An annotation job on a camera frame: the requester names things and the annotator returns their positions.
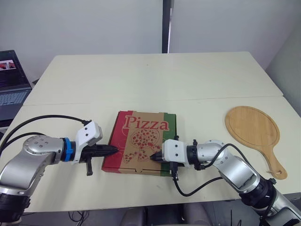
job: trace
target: blue ring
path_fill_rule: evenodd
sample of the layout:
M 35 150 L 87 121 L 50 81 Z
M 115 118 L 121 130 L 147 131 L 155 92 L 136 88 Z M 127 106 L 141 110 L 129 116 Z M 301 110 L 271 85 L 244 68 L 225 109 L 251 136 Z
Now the blue ring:
M 65 139 L 66 146 L 67 146 L 66 157 L 65 157 L 64 161 L 70 161 L 71 155 L 73 154 L 73 149 L 71 148 L 71 142 L 70 142 L 70 140 L 68 138 L 66 138 L 66 137 L 64 139 Z

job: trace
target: pizza box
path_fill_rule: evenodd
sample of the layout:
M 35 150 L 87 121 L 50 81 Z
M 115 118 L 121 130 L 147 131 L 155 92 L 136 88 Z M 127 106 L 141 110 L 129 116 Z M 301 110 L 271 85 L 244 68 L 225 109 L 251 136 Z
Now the pizza box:
M 102 170 L 114 173 L 169 176 L 169 163 L 150 160 L 162 143 L 176 136 L 176 115 L 120 111 L 110 138 L 119 149 L 105 157 Z

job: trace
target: black cable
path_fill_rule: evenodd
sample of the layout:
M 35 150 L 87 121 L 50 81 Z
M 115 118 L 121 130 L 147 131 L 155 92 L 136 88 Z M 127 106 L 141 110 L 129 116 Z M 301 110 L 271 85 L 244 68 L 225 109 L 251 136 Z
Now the black cable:
M 69 216 L 70 220 L 72 220 L 73 222 L 80 222 L 80 220 L 82 219 L 82 215 L 80 214 L 80 219 L 79 220 L 75 220 L 73 218 L 73 215 L 74 215 L 74 211 L 73 211 L 72 215 L 70 215 L 70 211 L 68 211 L 68 216 Z
M 214 158 L 211 160 L 211 162 L 208 164 L 208 165 L 205 165 L 205 168 L 208 168 L 210 166 L 213 165 L 213 163 L 215 162 L 215 160 L 218 158 L 218 156 L 222 153 L 223 150 L 225 150 L 228 146 L 231 146 L 231 147 L 234 147 L 238 153 L 243 157 L 243 159 L 246 161 L 246 163 L 248 163 L 250 166 L 251 164 L 249 163 L 249 161 L 246 159 L 246 157 L 244 156 L 244 154 L 239 150 L 238 147 L 236 147 L 235 145 L 233 144 L 226 144 L 224 145 L 219 151 L 218 153 L 214 156 Z M 216 180 L 220 180 L 220 179 L 223 179 L 222 177 L 217 177 L 217 178 L 213 178 L 209 181 L 207 181 L 206 183 L 202 184 L 200 187 L 198 187 L 197 189 L 195 189 L 194 191 L 188 193 L 188 194 L 185 194 L 184 192 L 181 191 L 179 185 L 178 185 L 178 182 L 176 180 L 176 176 L 175 174 L 172 174 L 172 177 L 173 177 L 173 180 L 174 180 L 174 185 L 176 186 L 177 190 L 179 191 L 179 193 L 185 197 L 188 197 L 188 196 L 191 196 L 193 195 L 195 192 L 199 191 L 200 189 L 202 189 L 203 187 L 205 187 L 206 185 L 216 181 Z
M 79 226 L 82 226 L 82 224 L 88 219 L 89 215 L 90 215 L 90 212 L 89 211 L 83 211 L 83 219 L 82 221 L 80 222 Z
M 11 139 L 10 141 L 8 141 L 8 142 L 6 143 L 6 145 L 3 147 L 3 150 L 4 150 L 5 148 L 7 148 L 7 146 L 9 146 L 9 145 L 12 144 L 13 142 L 15 142 L 16 140 L 18 140 L 18 139 L 20 139 L 20 138 L 23 138 L 23 137 L 25 137 L 25 136 L 29 136 L 29 135 L 45 135 L 45 134 L 38 133 L 38 132 L 30 132 L 30 133 L 24 133 L 24 134 L 21 134 L 21 135 L 15 137 L 15 138 Z
M 176 180 L 175 175 L 173 175 L 173 179 L 174 179 L 174 185 L 175 185 L 176 188 L 178 189 L 179 193 L 180 193 L 181 195 L 185 196 L 185 197 L 188 197 L 188 196 L 193 195 L 195 192 L 201 190 L 201 189 L 202 189 L 203 187 L 205 187 L 206 185 L 208 185 L 208 184 L 210 184 L 210 183 L 212 183 L 212 182 L 214 182 L 214 181 L 216 181 L 216 180 L 222 179 L 222 177 L 213 178 L 213 179 L 211 179 L 211 180 L 208 180 L 207 182 L 203 183 L 200 187 L 198 187 L 196 190 L 194 190 L 194 191 L 192 191 L 192 192 L 190 192 L 190 193 L 188 193 L 188 194 L 185 194 L 184 192 L 181 191 L 181 189 L 180 189 L 180 187 L 179 187 L 179 185 L 178 185 L 178 182 L 177 182 L 177 180 Z
M 215 160 L 218 158 L 218 156 L 220 155 L 220 153 L 222 153 L 223 150 L 225 150 L 228 146 L 231 146 L 231 147 L 234 147 L 238 153 L 243 157 L 243 159 L 246 161 L 246 163 L 248 163 L 250 166 L 251 164 L 249 163 L 248 159 L 246 159 L 246 157 L 244 156 L 244 154 L 239 150 L 238 147 L 236 147 L 235 145 L 233 144 L 226 144 L 224 145 L 219 151 L 218 153 L 215 155 L 215 157 L 211 160 L 211 162 L 208 164 L 208 165 L 205 165 L 205 168 L 208 168 L 210 166 L 213 165 L 213 163 L 215 162 Z
M 86 120 L 82 120 L 79 118 L 75 118 L 72 116 L 67 116 L 67 115 L 59 115 L 59 114 L 49 114 L 49 115 L 42 115 L 42 116 L 38 116 L 38 117 L 34 117 L 32 119 L 26 120 L 24 122 L 22 122 L 21 124 L 19 124 L 18 126 L 16 126 L 13 130 L 11 130 L 8 135 L 4 138 L 2 144 L 0 145 L 0 156 L 5 148 L 5 145 L 7 144 L 8 140 L 11 138 L 11 136 L 21 127 L 27 125 L 30 122 L 39 120 L 39 119 L 46 119 L 46 118 L 63 118 L 63 119 L 72 119 L 72 120 L 76 120 L 81 122 L 82 124 L 86 125 L 88 124 L 90 121 L 86 121 Z

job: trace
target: black pole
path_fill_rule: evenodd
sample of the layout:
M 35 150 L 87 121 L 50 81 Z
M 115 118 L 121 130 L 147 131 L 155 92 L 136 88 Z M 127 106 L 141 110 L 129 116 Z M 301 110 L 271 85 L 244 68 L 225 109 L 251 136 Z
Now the black pole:
M 170 8 L 171 8 L 171 0 L 163 0 L 162 53 L 167 53 L 168 51 Z

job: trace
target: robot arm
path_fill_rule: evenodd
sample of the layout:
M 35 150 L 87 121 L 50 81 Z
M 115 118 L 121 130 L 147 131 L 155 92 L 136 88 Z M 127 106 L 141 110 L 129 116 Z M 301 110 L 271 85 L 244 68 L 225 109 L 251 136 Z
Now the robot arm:
M 19 221 L 46 166 L 60 161 L 72 161 L 73 164 L 85 162 L 87 176 L 92 175 L 92 157 L 117 152 L 115 147 L 96 145 L 102 137 L 101 128 L 91 121 L 77 132 L 73 142 L 68 138 L 48 136 L 28 138 L 21 152 L 0 173 L 0 222 Z
M 162 160 L 177 162 L 185 167 L 194 164 L 196 170 L 204 169 L 204 162 L 215 166 L 221 177 L 225 179 L 239 194 L 242 202 L 265 219 L 271 226 L 295 225 L 301 221 L 301 212 L 288 201 L 274 186 L 274 179 L 264 179 L 250 164 L 232 155 L 224 143 L 210 140 L 205 144 L 187 145 L 178 140 L 167 140 L 162 145 Z

